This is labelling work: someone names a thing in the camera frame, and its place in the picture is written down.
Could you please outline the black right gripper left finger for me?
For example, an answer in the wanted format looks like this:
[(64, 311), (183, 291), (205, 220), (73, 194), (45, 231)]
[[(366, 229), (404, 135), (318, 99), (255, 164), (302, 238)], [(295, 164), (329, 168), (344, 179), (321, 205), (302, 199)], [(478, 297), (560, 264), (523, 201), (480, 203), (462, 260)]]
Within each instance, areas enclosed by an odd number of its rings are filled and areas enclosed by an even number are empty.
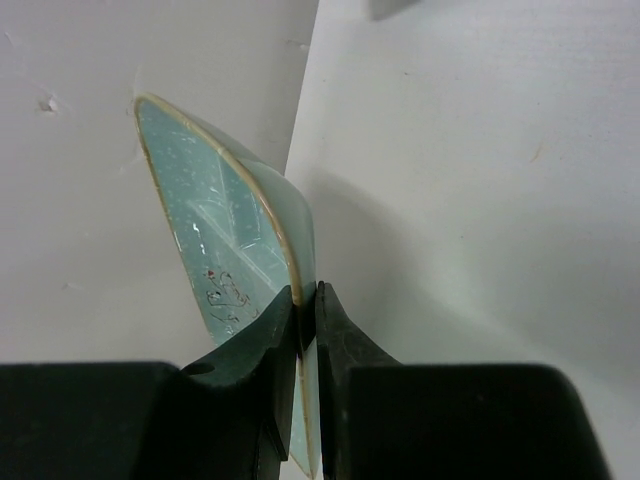
[(289, 289), (179, 368), (157, 361), (1, 368), (5, 479), (275, 479), (290, 449)]

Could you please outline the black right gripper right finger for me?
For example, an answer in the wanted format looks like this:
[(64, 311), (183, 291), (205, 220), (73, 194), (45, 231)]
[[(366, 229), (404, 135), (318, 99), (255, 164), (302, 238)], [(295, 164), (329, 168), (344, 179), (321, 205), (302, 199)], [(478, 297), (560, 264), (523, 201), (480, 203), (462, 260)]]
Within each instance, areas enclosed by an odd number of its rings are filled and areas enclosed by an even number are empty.
[(607, 479), (577, 389), (541, 364), (405, 365), (315, 294), (327, 479)]

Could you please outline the light green floral plate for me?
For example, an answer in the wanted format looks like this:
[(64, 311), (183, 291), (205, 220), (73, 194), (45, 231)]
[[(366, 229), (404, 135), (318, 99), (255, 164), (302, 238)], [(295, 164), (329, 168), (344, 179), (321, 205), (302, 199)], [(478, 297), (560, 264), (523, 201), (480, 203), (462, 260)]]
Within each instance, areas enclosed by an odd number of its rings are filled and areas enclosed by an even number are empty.
[(320, 463), (310, 207), (296, 187), (234, 138), (153, 94), (134, 118), (165, 216), (216, 352), (289, 288), (298, 329), (290, 456)]

